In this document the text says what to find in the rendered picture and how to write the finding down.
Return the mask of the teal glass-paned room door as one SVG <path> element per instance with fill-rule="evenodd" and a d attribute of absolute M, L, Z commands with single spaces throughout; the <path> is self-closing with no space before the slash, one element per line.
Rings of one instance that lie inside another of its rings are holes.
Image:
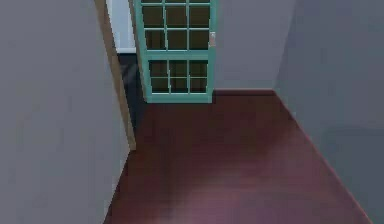
<path fill-rule="evenodd" d="M 210 103 L 219 0 L 129 0 L 144 99 Z"/>

